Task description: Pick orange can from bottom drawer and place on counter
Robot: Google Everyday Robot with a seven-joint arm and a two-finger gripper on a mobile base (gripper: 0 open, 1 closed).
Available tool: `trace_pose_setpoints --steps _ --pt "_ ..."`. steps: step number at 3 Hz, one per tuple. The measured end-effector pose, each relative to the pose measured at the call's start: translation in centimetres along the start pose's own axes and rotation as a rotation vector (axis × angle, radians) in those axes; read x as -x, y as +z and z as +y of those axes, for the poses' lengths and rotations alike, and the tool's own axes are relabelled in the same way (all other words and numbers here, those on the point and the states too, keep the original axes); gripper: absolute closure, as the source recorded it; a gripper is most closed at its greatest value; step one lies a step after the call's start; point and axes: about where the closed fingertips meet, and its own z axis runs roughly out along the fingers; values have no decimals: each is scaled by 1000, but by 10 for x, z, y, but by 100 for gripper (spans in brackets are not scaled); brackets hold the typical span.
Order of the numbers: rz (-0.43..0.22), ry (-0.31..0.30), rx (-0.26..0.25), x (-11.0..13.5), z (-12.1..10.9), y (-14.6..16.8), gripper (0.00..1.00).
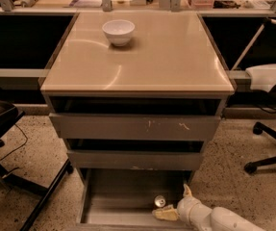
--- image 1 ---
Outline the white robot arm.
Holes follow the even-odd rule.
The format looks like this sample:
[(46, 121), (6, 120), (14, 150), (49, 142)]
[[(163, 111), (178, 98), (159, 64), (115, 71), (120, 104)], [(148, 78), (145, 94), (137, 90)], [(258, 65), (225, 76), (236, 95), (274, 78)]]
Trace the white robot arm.
[(159, 220), (180, 220), (197, 231), (265, 231), (229, 209), (204, 205), (192, 195), (187, 184), (176, 208), (167, 205), (153, 210), (152, 215)]

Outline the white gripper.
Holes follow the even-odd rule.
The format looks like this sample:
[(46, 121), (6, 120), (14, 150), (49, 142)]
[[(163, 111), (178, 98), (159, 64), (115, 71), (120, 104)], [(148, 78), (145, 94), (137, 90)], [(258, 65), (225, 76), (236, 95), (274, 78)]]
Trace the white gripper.
[(177, 205), (177, 210), (172, 205), (167, 205), (153, 210), (152, 215), (159, 220), (176, 221), (180, 218), (186, 224), (202, 224), (212, 209), (192, 197), (191, 189), (187, 184), (184, 185), (183, 197)]

